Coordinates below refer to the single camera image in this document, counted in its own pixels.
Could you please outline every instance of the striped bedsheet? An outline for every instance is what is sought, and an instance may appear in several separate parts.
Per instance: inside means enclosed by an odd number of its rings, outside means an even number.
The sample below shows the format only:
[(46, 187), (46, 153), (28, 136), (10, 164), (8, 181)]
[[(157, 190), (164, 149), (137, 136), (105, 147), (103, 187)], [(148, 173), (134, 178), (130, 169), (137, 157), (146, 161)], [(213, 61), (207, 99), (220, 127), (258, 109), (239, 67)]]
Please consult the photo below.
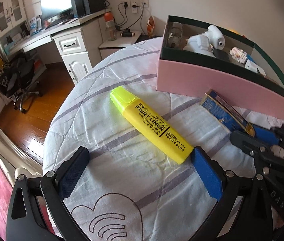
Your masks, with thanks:
[[(231, 145), (228, 131), (199, 105), (201, 99), (155, 90), (161, 43), (162, 38), (142, 42), (99, 63), (72, 90), (47, 133), (44, 173), (56, 170), (80, 146), (90, 151), (91, 161), (64, 203), (92, 240), (187, 241), (216, 203), (189, 159), (177, 165), (120, 115), (109, 98), (117, 86), (152, 106), (223, 169), (244, 177), (255, 174), (253, 159)], [(236, 109), (266, 128), (284, 122)]]

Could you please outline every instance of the heart embroidery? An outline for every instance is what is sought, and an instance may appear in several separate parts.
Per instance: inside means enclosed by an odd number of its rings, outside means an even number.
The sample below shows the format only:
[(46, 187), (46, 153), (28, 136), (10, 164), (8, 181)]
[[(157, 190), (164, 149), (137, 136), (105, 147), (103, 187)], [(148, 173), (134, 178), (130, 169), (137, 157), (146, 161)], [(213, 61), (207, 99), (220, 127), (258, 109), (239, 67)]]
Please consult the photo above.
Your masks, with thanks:
[(105, 194), (93, 208), (76, 206), (71, 215), (91, 240), (143, 241), (141, 211), (132, 199), (123, 194)]

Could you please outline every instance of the drawer handle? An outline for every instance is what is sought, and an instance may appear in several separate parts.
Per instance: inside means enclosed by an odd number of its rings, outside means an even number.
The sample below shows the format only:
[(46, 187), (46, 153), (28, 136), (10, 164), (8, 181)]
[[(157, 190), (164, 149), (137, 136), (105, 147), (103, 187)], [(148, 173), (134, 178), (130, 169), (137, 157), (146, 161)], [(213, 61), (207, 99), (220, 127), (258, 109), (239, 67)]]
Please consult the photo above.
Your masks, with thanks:
[(67, 47), (70, 47), (70, 46), (73, 46), (73, 45), (76, 45), (76, 43), (72, 43), (72, 44), (70, 44), (70, 45), (64, 44), (64, 48), (67, 48)]

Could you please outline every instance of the pink box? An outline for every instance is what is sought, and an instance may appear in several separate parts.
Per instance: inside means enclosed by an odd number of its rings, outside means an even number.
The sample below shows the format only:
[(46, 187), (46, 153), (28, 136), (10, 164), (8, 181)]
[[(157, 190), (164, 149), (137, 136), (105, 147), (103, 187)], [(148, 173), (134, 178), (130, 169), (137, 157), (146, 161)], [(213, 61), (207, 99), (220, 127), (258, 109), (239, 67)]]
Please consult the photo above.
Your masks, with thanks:
[(230, 51), (230, 47), (248, 52), (277, 83), (232, 61), (167, 47), (168, 31), (172, 22), (183, 24), (184, 38), (200, 34), (210, 25), (169, 16), (158, 65), (158, 91), (202, 98), (212, 89), (233, 106), (284, 119), (284, 74), (260, 47), (242, 36), (218, 27), (226, 39), (226, 52)]

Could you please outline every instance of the highlighter cap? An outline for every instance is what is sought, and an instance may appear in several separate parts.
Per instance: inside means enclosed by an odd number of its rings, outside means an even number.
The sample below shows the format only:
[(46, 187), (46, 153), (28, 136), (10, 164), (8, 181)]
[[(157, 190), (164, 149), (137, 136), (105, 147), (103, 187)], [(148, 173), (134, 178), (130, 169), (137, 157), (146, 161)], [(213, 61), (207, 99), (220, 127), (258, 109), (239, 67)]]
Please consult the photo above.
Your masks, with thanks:
[(139, 98), (128, 92), (122, 86), (119, 86), (111, 91), (110, 98), (116, 108), (123, 114), (127, 106)]

